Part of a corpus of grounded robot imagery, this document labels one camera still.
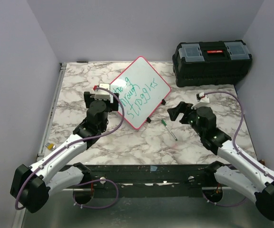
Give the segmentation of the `green whiteboard marker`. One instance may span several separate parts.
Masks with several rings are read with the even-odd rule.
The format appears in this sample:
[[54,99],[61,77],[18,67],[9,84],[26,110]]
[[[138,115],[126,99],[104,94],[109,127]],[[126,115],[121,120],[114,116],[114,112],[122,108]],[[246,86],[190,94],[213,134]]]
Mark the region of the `green whiteboard marker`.
[[174,138],[175,141],[178,141],[177,137],[175,136],[175,134],[172,132],[172,130],[168,127],[168,125],[166,124],[166,122],[162,119],[161,123],[164,125],[164,127],[167,129],[167,131],[172,135],[172,137]]

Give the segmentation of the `whiteboard with pink frame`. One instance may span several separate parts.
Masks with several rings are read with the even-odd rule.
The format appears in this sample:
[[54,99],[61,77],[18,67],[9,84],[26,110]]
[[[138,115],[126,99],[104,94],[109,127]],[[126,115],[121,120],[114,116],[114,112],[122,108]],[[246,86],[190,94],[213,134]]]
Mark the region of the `whiteboard with pink frame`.
[[171,92],[170,85],[142,56],[135,59],[111,83],[113,93],[119,94],[124,107],[119,113],[136,130]]

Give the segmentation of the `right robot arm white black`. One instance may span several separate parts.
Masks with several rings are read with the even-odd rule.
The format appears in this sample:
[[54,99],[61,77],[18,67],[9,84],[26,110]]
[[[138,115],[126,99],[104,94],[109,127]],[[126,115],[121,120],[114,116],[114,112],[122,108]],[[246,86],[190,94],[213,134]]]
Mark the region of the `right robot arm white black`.
[[237,169],[233,171],[226,165],[220,165],[204,173],[204,182],[209,186],[220,183],[234,189],[253,202],[265,218],[274,221],[274,171],[247,154],[220,130],[210,107],[194,109],[192,104],[180,102],[167,112],[171,121],[183,114],[180,123],[190,125],[207,150]]

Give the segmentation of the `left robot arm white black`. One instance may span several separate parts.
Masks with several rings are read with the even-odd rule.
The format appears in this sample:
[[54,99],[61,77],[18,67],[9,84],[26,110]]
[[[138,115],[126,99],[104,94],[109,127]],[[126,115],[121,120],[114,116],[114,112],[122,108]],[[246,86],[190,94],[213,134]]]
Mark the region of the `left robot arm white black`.
[[64,166],[89,149],[107,132],[108,113],[123,108],[118,93],[98,87],[93,94],[84,93],[86,118],[74,129],[69,138],[42,160],[14,172],[10,194],[15,198],[15,209],[31,213],[40,210],[54,194],[71,186],[84,188],[92,183],[90,171],[81,163],[68,169]]

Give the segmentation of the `black toolbox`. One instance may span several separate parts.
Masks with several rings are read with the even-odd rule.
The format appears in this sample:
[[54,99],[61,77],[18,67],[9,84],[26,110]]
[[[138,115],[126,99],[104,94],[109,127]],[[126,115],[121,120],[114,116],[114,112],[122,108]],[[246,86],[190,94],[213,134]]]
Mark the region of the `black toolbox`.
[[178,87],[236,85],[247,75],[252,60],[242,40],[181,42],[172,56]]

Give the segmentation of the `small yellow connector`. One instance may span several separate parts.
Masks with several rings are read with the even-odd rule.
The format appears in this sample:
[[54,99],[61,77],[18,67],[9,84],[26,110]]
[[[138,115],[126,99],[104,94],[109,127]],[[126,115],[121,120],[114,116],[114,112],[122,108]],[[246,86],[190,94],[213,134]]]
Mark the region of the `small yellow connector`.
[[54,151],[56,148],[56,146],[53,143],[49,143],[49,142],[45,144],[45,147],[50,151]]

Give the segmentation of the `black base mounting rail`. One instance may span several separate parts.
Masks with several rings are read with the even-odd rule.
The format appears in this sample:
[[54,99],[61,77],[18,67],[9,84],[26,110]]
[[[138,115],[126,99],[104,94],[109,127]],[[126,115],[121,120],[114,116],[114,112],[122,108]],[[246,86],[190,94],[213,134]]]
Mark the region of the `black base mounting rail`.
[[48,184],[49,195],[73,188],[79,197],[154,198],[201,197],[202,189],[215,189],[213,172],[221,162],[209,165],[66,165]]

